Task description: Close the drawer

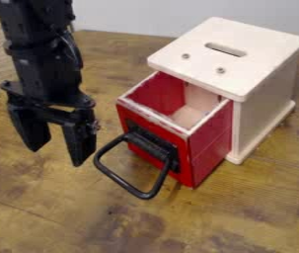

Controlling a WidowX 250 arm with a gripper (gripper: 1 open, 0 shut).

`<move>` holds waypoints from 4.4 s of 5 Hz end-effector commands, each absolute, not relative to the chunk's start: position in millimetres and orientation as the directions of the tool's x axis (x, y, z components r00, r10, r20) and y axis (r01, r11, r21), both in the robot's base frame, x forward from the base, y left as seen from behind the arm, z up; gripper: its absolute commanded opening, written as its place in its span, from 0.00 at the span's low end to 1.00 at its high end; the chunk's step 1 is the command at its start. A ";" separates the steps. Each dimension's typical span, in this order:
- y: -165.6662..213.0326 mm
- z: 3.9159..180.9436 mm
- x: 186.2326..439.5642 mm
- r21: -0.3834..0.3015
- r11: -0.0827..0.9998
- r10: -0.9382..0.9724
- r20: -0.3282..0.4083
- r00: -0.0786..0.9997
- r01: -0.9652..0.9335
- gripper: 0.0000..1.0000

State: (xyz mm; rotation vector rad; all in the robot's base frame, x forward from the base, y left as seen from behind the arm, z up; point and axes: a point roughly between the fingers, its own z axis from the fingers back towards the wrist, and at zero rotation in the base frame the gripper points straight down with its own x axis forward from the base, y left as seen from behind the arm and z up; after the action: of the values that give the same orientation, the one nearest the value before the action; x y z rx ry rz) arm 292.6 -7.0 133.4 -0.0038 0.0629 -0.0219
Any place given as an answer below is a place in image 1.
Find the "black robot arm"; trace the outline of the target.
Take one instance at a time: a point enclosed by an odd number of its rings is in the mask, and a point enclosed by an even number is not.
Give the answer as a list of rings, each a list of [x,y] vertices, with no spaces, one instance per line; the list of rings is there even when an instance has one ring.
[[[5,53],[19,79],[1,83],[16,132],[32,151],[49,142],[49,125],[61,127],[71,162],[96,150],[95,101],[79,89],[83,60],[68,26],[72,0],[0,0]]]

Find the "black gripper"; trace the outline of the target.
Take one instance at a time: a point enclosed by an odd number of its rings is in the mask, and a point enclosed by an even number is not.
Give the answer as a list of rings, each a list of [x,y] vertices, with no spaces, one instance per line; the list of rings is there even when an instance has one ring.
[[[79,167],[96,150],[95,101],[81,92],[81,58],[64,42],[4,43],[19,79],[1,84],[8,113],[27,147],[36,152],[51,139],[48,123],[61,126],[72,165]]]

